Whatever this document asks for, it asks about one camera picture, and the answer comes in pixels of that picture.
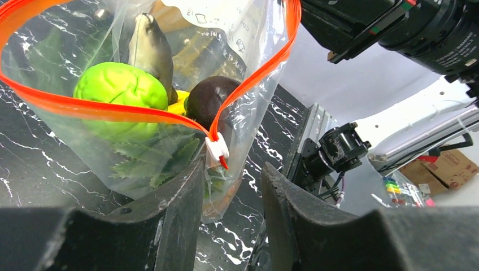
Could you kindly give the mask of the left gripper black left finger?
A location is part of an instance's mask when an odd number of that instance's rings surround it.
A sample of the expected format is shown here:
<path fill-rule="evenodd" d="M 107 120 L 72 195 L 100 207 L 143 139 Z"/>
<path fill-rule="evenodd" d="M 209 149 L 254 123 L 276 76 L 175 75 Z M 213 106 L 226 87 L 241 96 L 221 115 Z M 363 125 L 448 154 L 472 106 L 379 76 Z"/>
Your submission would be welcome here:
<path fill-rule="evenodd" d="M 1 209 L 2 270 L 193 270 L 205 161 L 107 216 L 73 207 Z"/>

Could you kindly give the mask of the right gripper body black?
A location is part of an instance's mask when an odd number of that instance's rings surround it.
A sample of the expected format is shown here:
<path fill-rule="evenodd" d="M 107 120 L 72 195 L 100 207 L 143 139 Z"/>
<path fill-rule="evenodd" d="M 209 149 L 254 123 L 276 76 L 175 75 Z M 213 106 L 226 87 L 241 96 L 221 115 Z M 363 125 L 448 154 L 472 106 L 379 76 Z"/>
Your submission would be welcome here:
<path fill-rule="evenodd" d="M 415 1 L 301 1 L 301 23 L 329 50 L 327 61 L 337 64 L 384 38 L 415 6 Z"/>

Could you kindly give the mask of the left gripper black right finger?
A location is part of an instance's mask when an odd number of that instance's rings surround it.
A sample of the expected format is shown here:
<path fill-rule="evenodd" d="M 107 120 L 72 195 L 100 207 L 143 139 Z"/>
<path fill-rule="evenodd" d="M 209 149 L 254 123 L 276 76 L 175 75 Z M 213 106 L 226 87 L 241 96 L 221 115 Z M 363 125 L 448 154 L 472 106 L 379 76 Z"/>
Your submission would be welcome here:
<path fill-rule="evenodd" d="M 354 215 L 262 168 L 273 270 L 477 270 L 478 207 L 380 208 Z"/>

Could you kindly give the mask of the yellow banana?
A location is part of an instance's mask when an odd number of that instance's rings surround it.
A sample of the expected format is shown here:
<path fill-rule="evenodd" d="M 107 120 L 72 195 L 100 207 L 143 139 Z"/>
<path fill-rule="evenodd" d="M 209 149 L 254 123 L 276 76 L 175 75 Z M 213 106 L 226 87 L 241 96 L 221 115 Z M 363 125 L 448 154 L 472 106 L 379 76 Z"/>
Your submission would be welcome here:
<path fill-rule="evenodd" d="M 188 91 L 177 90 L 177 102 L 168 106 L 167 111 L 181 116 L 186 116 L 186 105 L 190 93 Z"/>

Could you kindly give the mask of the clear zip bag orange zipper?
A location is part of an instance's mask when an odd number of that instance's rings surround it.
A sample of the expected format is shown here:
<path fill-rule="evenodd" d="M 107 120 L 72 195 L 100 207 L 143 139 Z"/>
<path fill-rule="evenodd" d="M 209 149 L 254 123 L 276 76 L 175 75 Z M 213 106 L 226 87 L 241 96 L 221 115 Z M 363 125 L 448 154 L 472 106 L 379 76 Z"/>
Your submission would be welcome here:
<path fill-rule="evenodd" d="M 7 1 L 1 81 L 111 190 L 202 159 L 220 220 L 301 24 L 299 1 Z"/>

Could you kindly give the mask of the light green wrinkled vegetable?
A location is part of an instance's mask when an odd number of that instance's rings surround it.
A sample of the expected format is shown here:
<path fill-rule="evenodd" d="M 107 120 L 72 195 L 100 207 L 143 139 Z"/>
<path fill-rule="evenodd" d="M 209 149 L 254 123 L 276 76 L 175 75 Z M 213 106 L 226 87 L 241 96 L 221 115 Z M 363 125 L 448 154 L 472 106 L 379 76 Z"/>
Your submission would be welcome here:
<path fill-rule="evenodd" d="M 129 64 L 102 62 L 89 67 L 78 80 L 74 98 L 166 110 L 167 93 L 160 81 Z M 95 135 L 111 142 L 141 142 L 151 139 L 158 128 L 156 123 L 84 120 Z"/>

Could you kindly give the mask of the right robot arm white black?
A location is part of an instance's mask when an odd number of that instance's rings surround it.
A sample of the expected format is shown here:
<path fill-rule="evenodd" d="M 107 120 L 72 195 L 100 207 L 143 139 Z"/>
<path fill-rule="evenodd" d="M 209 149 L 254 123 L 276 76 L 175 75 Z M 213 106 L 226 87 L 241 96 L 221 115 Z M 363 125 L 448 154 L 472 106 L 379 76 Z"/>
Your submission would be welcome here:
<path fill-rule="evenodd" d="M 478 105 L 477 1 L 300 1 L 284 83 L 340 120 L 303 147 L 288 173 L 305 190 L 343 180 L 388 139 Z"/>

